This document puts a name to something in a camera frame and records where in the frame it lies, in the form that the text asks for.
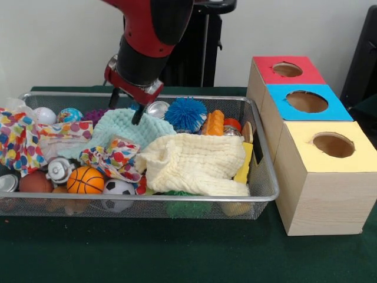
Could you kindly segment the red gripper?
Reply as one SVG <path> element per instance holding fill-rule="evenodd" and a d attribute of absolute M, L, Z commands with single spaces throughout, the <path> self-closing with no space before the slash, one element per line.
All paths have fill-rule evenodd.
<path fill-rule="evenodd" d="M 132 85 L 131 83 L 123 79 L 115 70 L 115 68 L 112 68 L 110 66 L 106 67 L 104 77 L 109 83 L 114 86 L 108 108 L 116 108 L 118 99 L 120 97 L 120 91 L 125 92 L 127 95 L 132 97 L 134 101 L 137 102 L 132 103 L 131 105 L 131 109 L 135 111 L 131 121 L 133 125 L 139 124 L 143 116 L 145 106 L 148 106 L 156 100 L 157 96 L 161 93 L 164 85 L 160 80 L 156 80 L 152 83 L 151 86 L 147 87 Z"/>

